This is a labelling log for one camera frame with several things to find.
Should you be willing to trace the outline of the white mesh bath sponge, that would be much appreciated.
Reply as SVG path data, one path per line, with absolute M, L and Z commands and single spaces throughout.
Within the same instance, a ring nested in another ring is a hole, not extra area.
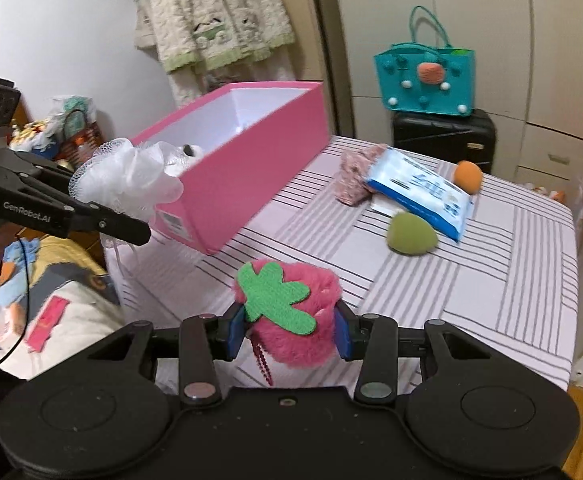
M 181 197 L 180 177 L 165 174 L 166 142 L 133 144 L 118 138 L 100 146 L 69 182 L 69 195 L 150 222 L 159 205 Z

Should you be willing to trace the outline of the pink plush strawberry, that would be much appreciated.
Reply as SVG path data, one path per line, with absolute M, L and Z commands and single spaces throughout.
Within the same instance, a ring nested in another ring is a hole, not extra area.
M 259 370 L 273 384 L 267 358 L 295 370 L 323 365 L 335 353 L 339 277 L 309 263 L 252 260 L 237 271 L 235 300 L 245 308 Z

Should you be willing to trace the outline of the teal felt handbag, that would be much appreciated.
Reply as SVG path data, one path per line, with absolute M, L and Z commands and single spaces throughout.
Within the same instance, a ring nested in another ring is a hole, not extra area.
M 416 13 L 424 12 L 443 46 L 416 40 Z M 410 13 L 411 40 L 374 56 L 380 99 L 386 110 L 467 117 L 475 106 L 475 51 L 452 46 L 447 31 L 426 6 Z

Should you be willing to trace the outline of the cream fleece jacket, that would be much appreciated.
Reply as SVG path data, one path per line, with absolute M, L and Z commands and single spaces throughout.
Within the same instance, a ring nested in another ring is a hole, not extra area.
M 296 78 L 283 0 L 136 0 L 135 47 L 157 55 L 178 107 L 240 81 Z

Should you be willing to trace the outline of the pink floral scrunchie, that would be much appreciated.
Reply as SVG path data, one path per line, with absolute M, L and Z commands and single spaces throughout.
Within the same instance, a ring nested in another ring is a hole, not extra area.
M 336 200 L 347 206 L 357 206 L 373 194 L 366 177 L 387 148 L 386 144 L 374 144 L 367 148 L 348 148 L 341 153 L 335 183 Z

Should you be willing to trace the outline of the cluttered shelf items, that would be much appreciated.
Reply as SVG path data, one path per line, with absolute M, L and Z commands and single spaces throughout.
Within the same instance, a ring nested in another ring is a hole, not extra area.
M 105 142 L 96 115 L 98 110 L 88 96 L 56 96 L 48 117 L 14 126 L 8 147 L 45 159 L 64 162 L 78 169 Z

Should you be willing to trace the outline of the floral gift bag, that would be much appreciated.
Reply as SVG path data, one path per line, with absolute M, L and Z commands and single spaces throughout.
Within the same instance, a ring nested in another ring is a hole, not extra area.
M 524 183 L 523 187 L 528 191 L 545 196 L 554 202 L 561 203 L 563 205 L 567 204 L 567 196 L 564 191 L 548 190 L 542 185 L 535 185 L 530 182 Z

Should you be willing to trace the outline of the beige wardrobe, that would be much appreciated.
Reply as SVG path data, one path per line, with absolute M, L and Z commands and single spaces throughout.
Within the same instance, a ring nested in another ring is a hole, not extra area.
M 497 127 L 493 174 L 568 191 L 583 177 L 583 0 L 284 0 L 293 65 L 325 84 L 335 132 L 390 142 L 373 58 L 445 40 L 476 54 L 476 105 Z

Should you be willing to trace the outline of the orange makeup sponge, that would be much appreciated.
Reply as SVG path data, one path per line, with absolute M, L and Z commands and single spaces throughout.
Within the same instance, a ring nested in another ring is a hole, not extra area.
M 462 160 L 456 165 L 452 181 L 467 194 L 476 195 L 482 186 L 483 172 L 474 162 Z

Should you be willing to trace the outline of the blue wet wipes pack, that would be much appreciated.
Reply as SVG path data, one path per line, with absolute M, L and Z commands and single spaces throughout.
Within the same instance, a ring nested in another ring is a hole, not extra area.
M 364 182 L 451 240 L 461 240 L 473 208 L 470 195 L 415 159 L 388 148 L 369 168 Z

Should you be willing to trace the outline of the green makeup sponge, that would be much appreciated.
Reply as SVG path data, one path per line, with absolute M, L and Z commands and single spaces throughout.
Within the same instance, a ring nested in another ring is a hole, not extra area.
M 408 212 L 399 212 L 389 223 L 386 243 L 399 254 L 420 256 L 437 248 L 438 235 L 424 219 Z

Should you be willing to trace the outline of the white brown plush dog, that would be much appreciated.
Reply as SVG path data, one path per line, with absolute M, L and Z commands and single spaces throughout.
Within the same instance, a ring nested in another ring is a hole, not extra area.
M 165 174 L 170 177 L 180 177 L 186 170 L 197 164 L 205 155 L 205 151 L 196 144 L 173 146 L 165 154 Z

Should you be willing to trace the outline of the striped pink tablecloth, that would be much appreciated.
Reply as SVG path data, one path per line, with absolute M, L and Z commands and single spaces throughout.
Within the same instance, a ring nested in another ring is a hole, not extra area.
M 178 325 L 232 302 L 248 260 L 303 262 L 332 270 L 357 313 L 406 327 L 450 322 L 560 387 L 569 383 L 576 345 L 578 263 L 570 210 L 520 185 L 485 177 L 460 240 L 441 237 L 410 257 L 386 243 L 389 220 L 368 204 L 350 207 L 333 192 L 337 138 L 218 252 L 206 256 L 162 233 L 139 248 L 105 252 L 131 320 Z

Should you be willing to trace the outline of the pink cardboard box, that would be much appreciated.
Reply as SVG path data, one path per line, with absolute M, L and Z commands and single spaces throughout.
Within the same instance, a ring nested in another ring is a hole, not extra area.
M 331 141 L 316 81 L 227 84 L 179 108 L 134 144 L 194 144 L 181 196 L 158 206 L 152 228 L 206 255 L 218 252 Z

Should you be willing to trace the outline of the flat white packet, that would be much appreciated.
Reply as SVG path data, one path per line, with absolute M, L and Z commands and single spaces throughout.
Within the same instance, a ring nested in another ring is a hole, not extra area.
M 369 209 L 389 218 L 395 217 L 396 214 L 402 214 L 405 211 L 395 200 L 379 193 L 372 196 Z

